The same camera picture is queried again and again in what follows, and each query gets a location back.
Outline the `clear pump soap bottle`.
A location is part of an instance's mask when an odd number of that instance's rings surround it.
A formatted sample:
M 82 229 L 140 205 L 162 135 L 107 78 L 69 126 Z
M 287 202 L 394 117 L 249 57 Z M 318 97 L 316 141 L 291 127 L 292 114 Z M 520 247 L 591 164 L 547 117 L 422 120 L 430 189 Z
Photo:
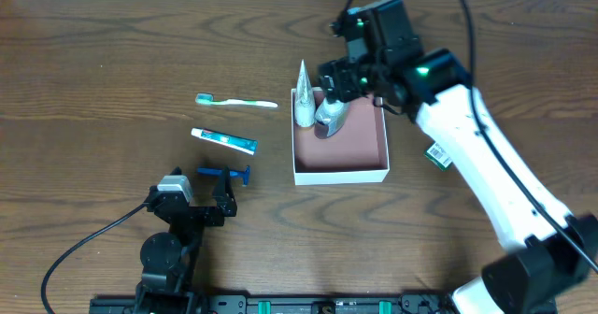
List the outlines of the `clear pump soap bottle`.
M 349 108 L 350 103 L 324 99 L 315 113 L 315 136 L 326 139 L 335 135 L 345 124 Z

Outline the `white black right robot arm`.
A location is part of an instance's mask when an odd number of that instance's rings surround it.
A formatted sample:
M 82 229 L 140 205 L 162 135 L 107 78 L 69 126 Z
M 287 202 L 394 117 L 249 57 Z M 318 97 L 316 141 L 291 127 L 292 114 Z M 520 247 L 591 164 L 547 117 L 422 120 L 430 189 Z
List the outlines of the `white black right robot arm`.
M 407 115 L 433 143 L 427 156 L 454 166 L 490 219 L 504 258 L 451 294 L 458 313 L 551 313 L 554 298 L 596 269 L 597 220 L 575 216 L 528 168 L 487 110 L 463 65 L 446 49 L 425 52 L 402 0 L 345 6 L 331 25 L 345 57 L 322 64 L 317 86 L 301 71 L 292 92 L 294 180 L 365 183 L 356 106 Z

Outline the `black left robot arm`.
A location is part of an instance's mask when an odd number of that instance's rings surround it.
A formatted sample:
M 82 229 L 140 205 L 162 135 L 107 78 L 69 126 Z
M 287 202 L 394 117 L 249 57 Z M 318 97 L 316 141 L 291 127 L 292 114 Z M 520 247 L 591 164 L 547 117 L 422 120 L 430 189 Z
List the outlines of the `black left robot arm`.
M 169 229 L 150 236 L 141 248 L 143 271 L 134 313 L 208 312 L 209 301 L 193 288 L 192 278 L 205 229 L 222 226 L 225 218 L 236 215 L 230 170 L 219 173 L 212 192 L 214 206 L 193 207 L 192 197 L 191 183 L 178 167 L 149 188 L 144 206 Z

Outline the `blue disposable razor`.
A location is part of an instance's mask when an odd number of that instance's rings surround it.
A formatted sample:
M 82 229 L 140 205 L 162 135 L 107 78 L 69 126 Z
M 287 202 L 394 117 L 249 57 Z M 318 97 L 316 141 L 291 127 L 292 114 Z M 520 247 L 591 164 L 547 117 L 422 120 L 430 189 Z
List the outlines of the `blue disposable razor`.
M 218 177 L 223 172 L 223 170 L 216 169 L 216 168 L 199 167 L 196 169 L 196 172 L 199 175 Z M 250 176 L 250 166 L 247 165 L 246 168 L 242 171 L 230 169 L 229 175 L 230 175 L 230 178 L 240 178 L 242 180 L 243 185 L 248 186 L 249 185 L 249 176 Z

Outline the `white cone tube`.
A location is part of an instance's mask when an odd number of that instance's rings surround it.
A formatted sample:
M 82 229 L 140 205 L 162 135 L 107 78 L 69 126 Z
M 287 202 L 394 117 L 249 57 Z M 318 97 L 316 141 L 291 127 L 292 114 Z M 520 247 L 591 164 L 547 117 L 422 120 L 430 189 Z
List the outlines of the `white cone tube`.
M 301 62 L 295 87 L 293 103 L 294 121 L 302 128 L 309 128 L 315 123 L 315 97 L 307 73 L 305 61 Z

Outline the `green white toothpaste tube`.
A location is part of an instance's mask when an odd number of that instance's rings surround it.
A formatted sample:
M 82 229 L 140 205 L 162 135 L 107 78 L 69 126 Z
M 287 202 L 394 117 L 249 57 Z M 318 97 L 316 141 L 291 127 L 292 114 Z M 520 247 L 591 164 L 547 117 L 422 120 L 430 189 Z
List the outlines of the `green white toothpaste tube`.
M 192 128 L 191 135 L 201 140 L 216 143 L 218 145 L 233 150 L 238 150 L 249 155 L 254 155 L 258 147 L 258 142 L 256 140 L 226 135 L 220 132 L 202 128 Z

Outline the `white box pink interior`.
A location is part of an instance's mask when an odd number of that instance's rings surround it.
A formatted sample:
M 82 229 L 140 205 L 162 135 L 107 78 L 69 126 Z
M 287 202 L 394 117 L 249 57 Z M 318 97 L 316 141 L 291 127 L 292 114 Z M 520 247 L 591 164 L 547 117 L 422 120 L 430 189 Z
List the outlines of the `white box pink interior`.
M 380 183 L 390 171 L 384 112 L 370 97 L 351 102 L 344 125 L 329 138 L 319 139 L 313 127 L 295 121 L 291 127 L 297 186 Z

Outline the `green white toothbrush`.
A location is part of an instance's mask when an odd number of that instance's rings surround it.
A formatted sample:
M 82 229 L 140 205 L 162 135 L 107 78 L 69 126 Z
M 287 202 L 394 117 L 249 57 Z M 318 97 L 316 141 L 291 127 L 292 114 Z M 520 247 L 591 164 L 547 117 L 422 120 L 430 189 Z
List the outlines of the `green white toothbrush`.
M 262 100 L 243 100 L 243 99 L 226 99 L 216 101 L 214 96 L 210 93 L 199 93 L 196 95 L 195 103 L 203 106 L 249 106 L 249 107 L 265 107 L 278 108 L 278 104 L 270 101 Z

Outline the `green white small packet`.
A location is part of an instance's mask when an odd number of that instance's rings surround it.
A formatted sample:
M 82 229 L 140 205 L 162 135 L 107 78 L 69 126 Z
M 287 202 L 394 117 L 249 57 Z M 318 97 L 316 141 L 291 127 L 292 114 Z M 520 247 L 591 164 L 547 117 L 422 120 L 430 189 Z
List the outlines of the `green white small packet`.
M 424 152 L 424 155 L 442 171 L 448 170 L 452 165 L 451 158 L 436 142 Z

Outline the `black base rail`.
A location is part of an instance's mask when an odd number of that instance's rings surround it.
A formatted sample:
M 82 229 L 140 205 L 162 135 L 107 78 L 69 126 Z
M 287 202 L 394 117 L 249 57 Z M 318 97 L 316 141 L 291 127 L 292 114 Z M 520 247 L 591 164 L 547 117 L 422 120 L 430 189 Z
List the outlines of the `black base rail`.
M 454 314 L 457 309 L 438 294 L 395 297 L 251 297 L 225 295 L 97 296 L 91 314 Z

